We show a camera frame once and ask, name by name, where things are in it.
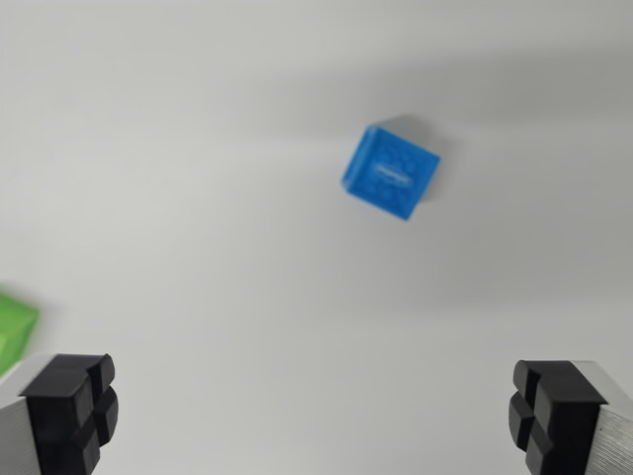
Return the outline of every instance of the blue cube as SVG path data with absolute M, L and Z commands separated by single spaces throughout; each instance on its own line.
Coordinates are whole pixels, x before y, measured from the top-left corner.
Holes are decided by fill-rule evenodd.
M 433 177 L 439 156 L 372 126 L 350 162 L 343 186 L 352 195 L 407 220 Z

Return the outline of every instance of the white table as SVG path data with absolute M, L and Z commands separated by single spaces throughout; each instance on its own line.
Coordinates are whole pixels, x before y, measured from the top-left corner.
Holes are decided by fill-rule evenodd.
M 527 474 L 517 359 L 633 393 L 631 15 L 0 0 L 0 281 L 29 353 L 115 358 L 97 472 Z M 408 223 L 339 185 L 403 113 L 444 154 Z

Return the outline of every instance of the black rubber pad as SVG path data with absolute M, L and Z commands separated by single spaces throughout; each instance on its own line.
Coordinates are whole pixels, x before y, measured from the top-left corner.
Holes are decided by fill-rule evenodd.
M 119 413 L 109 355 L 57 355 L 23 391 L 42 475 L 90 475 Z
M 509 406 L 517 447 L 533 475 L 584 475 L 606 401 L 570 361 L 519 361 Z

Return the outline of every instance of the blue block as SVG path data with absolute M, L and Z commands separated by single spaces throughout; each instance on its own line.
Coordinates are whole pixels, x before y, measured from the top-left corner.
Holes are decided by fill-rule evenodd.
M 439 156 L 380 127 L 367 129 L 343 176 L 354 196 L 404 220 L 433 177 Z

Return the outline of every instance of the green object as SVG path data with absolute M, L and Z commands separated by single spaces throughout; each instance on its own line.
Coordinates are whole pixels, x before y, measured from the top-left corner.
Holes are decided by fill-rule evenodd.
M 0 376 L 22 358 L 38 315 L 37 309 L 0 294 Z

